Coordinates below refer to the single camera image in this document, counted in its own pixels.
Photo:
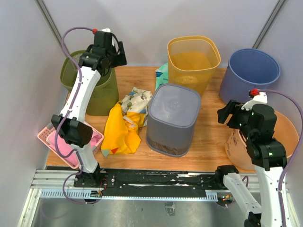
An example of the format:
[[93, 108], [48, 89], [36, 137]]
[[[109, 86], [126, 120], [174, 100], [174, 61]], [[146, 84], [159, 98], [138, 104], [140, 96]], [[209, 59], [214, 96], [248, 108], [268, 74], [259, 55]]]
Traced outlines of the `green mesh basket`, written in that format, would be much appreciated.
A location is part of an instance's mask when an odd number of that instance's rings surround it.
[[[107, 116], [119, 100], [115, 69], [106, 70], [106, 73], [107, 75], [100, 78], [92, 92], [86, 109], [88, 115]], [[69, 92], [72, 91], [76, 76], [75, 64], [66, 58], [62, 66], [60, 81]]]

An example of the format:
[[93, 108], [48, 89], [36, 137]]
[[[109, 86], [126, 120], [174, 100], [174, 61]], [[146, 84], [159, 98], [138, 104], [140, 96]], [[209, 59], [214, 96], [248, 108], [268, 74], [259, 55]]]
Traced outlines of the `grey plastic basket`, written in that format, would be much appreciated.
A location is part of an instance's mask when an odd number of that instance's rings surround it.
[[160, 85], [148, 106], [146, 142], [154, 151], [171, 157], [190, 149], [201, 96], [176, 84]]

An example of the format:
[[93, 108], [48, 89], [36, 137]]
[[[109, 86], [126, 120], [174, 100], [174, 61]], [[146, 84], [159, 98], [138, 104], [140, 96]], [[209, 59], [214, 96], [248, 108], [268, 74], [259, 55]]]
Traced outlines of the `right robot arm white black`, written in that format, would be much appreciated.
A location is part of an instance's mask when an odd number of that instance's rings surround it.
[[273, 137], [277, 117], [267, 104], [246, 108], [231, 100], [217, 111], [218, 122], [238, 129], [246, 138], [246, 150], [257, 173], [261, 203], [253, 197], [233, 165], [219, 166], [214, 183], [228, 189], [244, 215], [246, 227], [290, 227], [286, 185], [282, 176], [287, 167], [284, 145]]

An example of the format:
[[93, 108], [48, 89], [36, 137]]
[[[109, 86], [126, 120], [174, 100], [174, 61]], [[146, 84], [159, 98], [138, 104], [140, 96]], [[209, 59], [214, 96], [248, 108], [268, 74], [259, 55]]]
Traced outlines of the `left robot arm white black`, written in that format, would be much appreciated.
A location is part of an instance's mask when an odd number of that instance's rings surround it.
[[79, 162], [75, 187], [97, 187], [102, 181], [90, 144], [93, 129], [85, 123], [85, 115], [109, 114], [119, 98], [115, 68], [127, 64], [123, 43], [109, 28], [90, 31], [94, 42], [79, 60], [66, 55], [76, 66], [77, 75], [64, 108], [51, 119], [56, 129], [56, 153], [61, 158], [75, 154]]

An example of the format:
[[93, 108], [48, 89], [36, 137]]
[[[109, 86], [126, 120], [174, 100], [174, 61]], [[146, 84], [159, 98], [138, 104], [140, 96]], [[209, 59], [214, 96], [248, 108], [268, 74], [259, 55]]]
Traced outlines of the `peach plastic bucket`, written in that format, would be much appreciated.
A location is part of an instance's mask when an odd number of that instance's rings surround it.
[[[283, 144], [286, 156], [289, 159], [298, 143], [299, 136], [291, 121], [278, 111], [275, 111], [277, 121], [273, 137]], [[245, 172], [254, 171], [254, 166], [246, 151], [245, 140], [241, 137], [239, 130], [234, 129], [225, 143], [225, 152], [229, 160]]]

